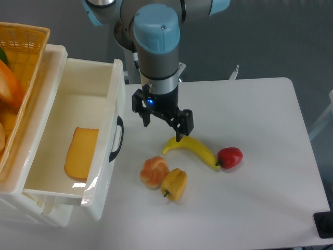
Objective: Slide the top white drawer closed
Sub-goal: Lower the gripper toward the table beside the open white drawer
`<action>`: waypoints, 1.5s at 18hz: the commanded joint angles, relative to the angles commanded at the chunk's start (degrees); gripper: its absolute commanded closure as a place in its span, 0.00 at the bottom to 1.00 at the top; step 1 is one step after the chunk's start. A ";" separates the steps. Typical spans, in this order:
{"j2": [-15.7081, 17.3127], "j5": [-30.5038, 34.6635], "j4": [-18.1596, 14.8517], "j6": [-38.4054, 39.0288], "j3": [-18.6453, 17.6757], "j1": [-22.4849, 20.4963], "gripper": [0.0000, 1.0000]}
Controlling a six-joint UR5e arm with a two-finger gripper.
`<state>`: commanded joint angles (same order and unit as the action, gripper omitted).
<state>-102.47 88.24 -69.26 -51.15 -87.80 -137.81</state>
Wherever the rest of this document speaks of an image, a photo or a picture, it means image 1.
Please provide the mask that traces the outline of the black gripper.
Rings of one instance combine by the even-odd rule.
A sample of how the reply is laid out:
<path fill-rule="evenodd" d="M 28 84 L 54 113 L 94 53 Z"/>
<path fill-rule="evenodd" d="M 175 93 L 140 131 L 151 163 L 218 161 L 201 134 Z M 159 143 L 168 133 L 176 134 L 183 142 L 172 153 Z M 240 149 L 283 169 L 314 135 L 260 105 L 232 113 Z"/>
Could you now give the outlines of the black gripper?
<path fill-rule="evenodd" d="M 193 112 L 178 107 L 178 88 L 166 94 L 153 94 L 147 87 L 138 89 L 132 95 L 132 111 L 137 113 L 143 126 L 150 124 L 150 116 L 164 120 L 176 132 L 176 141 L 190 135 L 194 128 Z"/>

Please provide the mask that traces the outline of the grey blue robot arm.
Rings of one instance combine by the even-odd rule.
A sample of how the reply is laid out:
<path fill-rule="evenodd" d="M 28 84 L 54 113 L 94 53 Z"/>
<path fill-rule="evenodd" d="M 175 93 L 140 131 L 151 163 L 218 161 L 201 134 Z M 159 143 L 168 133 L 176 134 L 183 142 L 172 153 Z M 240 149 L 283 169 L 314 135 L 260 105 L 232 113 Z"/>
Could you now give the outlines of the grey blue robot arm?
<path fill-rule="evenodd" d="M 229 1 L 83 1 L 96 26 L 116 21 L 114 37 L 133 56 L 141 88 L 132 95 L 132 110 L 144 126 L 154 115 L 176 132 L 176 141 L 194 128 L 193 113 L 178 107 L 178 44 L 183 23 L 220 13 Z"/>

